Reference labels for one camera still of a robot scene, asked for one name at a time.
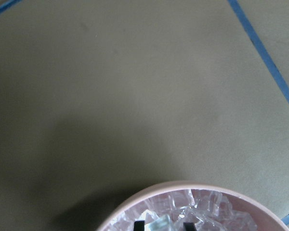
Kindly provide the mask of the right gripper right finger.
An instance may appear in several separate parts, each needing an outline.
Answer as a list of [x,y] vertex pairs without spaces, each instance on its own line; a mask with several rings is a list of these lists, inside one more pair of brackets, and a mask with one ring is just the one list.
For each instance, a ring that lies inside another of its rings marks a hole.
[[195,224],[192,222],[184,222],[184,231],[195,231]]

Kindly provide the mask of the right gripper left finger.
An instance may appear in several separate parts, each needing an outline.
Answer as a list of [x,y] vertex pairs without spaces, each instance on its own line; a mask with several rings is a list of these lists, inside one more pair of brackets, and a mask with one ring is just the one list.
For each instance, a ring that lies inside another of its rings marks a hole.
[[135,221],[133,231],[145,231],[145,221],[144,220]]

